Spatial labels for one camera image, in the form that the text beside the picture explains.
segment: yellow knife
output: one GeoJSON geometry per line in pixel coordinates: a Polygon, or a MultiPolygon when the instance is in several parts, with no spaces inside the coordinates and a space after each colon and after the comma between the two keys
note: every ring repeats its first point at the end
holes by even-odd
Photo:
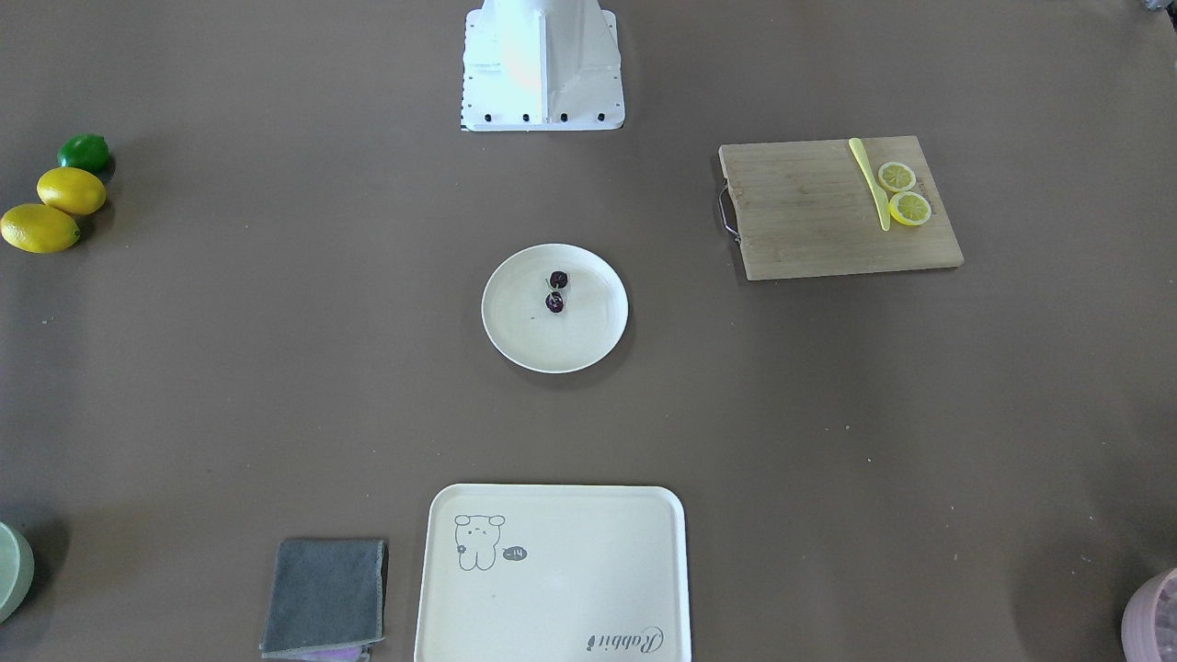
{"type": "Polygon", "coordinates": [[[855,154],[855,160],[858,161],[863,177],[866,178],[866,186],[871,190],[871,196],[875,196],[875,210],[879,212],[879,227],[886,232],[891,230],[891,214],[886,211],[886,194],[875,181],[875,171],[871,170],[871,161],[866,158],[866,147],[863,146],[860,139],[851,138],[850,151],[855,154]]]}

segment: wooden cutting board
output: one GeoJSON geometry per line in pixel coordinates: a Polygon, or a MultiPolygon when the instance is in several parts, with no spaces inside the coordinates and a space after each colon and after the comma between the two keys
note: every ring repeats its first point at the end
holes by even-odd
{"type": "Polygon", "coordinates": [[[964,256],[915,135],[864,138],[871,167],[916,172],[932,217],[879,227],[875,199],[846,140],[723,145],[719,163],[749,280],[960,266],[964,256]]]}

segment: folded cloth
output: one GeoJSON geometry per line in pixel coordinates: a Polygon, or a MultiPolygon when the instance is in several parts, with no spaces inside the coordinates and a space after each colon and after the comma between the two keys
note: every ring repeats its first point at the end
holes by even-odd
{"type": "Polygon", "coordinates": [[[354,662],[384,638],[384,541],[278,547],[261,657],[354,662]]]}

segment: lime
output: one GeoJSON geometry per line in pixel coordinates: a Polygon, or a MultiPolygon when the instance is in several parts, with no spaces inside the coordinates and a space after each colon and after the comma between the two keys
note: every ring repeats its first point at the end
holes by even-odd
{"type": "Polygon", "coordinates": [[[74,216],[92,214],[106,201],[106,186],[77,167],[55,167],[36,180],[41,201],[74,216]]]}
{"type": "Polygon", "coordinates": [[[907,191],[916,185],[916,173],[899,161],[887,161],[879,166],[879,184],[892,193],[907,191]]]}
{"type": "Polygon", "coordinates": [[[69,214],[47,205],[16,205],[0,218],[4,240],[31,253],[55,253],[81,236],[69,214]]]}
{"type": "Polygon", "coordinates": [[[74,135],[58,150],[58,163],[62,167],[78,167],[88,172],[98,172],[111,160],[111,148],[106,139],[93,133],[74,135]]]}
{"type": "Polygon", "coordinates": [[[904,225],[923,225],[932,218],[932,205],[927,204],[927,198],[913,191],[896,193],[887,208],[891,210],[891,218],[904,225]]]}

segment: cutting board handle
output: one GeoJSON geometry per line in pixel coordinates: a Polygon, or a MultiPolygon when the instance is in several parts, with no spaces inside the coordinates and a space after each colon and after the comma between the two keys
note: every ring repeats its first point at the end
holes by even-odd
{"type": "Polygon", "coordinates": [[[727,232],[730,232],[731,236],[732,236],[732,239],[734,239],[736,243],[739,244],[739,239],[740,239],[739,231],[736,230],[736,226],[731,221],[727,220],[727,207],[724,206],[724,198],[727,198],[727,204],[732,205],[732,212],[734,212],[736,211],[736,206],[734,206],[736,204],[732,201],[732,194],[727,190],[727,183],[726,181],[724,181],[724,187],[719,190],[719,196],[718,196],[718,199],[716,200],[716,203],[719,205],[719,218],[722,218],[723,221],[724,221],[724,230],[726,230],[727,232]]]}

